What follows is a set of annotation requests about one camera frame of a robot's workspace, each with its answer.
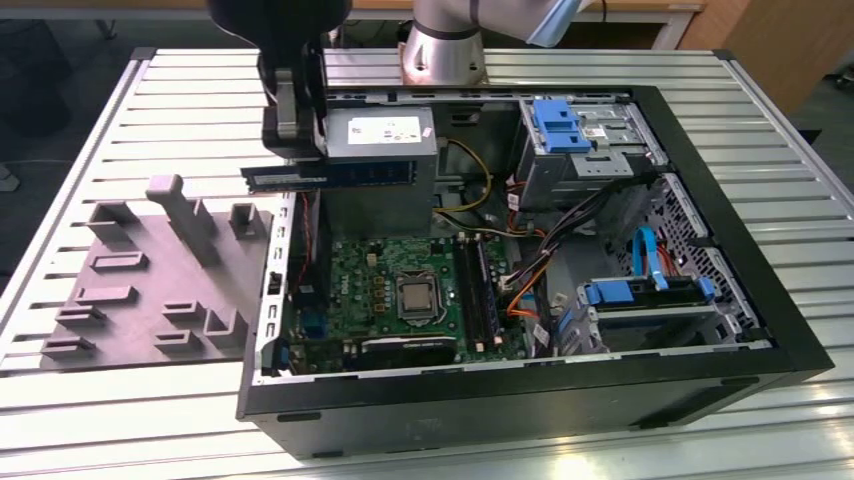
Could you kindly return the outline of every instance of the wooden desk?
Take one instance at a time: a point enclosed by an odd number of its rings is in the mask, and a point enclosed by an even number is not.
[[[654,49],[676,48],[694,13],[707,0],[607,0],[610,23],[652,23],[662,29]],[[412,0],[354,0],[351,18],[407,20]],[[207,18],[204,0],[0,0],[0,18],[61,20],[200,20]],[[576,22],[602,21],[602,3],[594,3]]]

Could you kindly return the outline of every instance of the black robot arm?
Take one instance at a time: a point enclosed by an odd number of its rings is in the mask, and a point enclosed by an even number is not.
[[[320,41],[347,19],[351,0],[207,3],[219,27],[260,50],[257,71],[268,102],[264,146],[285,158],[321,158],[327,107]]]

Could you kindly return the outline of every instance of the yellow wire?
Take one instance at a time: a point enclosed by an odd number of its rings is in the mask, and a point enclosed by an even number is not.
[[[486,162],[480,159],[480,157],[471,150],[471,148],[468,148],[468,146],[463,144],[463,142],[460,142],[459,140],[454,140],[452,138],[448,138],[448,143],[452,143],[459,148],[462,148],[466,151],[466,153],[471,156],[471,158],[475,159],[475,162],[478,162],[478,165],[480,166],[480,168],[483,169],[483,173],[486,174],[486,191],[483,192],[483,196],[478,200],[471,202],[468,205],[460,205],[459,207],[434,208],[434,211],[435,212],[464,212],[466,210],[471,210],[472,208],[475,208],[478,205],[486,202],[487,198],[490,198],[490,193],[492,192],[492,175],[490,175],[490,169],[486,166]]]

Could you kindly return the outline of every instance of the sticker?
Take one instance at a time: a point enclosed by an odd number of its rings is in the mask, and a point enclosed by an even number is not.
[[[515,193],[507,194],[507,207],[514,211],[519,211],[519,195]]]
[[[539,323],[534,327],[534,336],[536,337],[536,340],[539,340],[539,343],[542,343],[543,346],[547,347],[548,346],[548,332],[546,331],[546,329],[543,327],[539,326]]]
[[[604,128],[584,128],[584,135],[588,137],[607,137],[604,134]]]
[[[419,143],[422,126],[418,117],[358,117],[347,123],[347,143]]]

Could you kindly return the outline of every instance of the plastic fixture peg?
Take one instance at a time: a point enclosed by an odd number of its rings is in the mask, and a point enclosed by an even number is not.
[[[169,225],[177,237],[203,267],[220,263],[216,247],[211,242],[211,215],[204,205],[191,206],[181,189],[184,180],[177,175],[155,175],[148,182],[145,197],[160,204],[169,217]]]

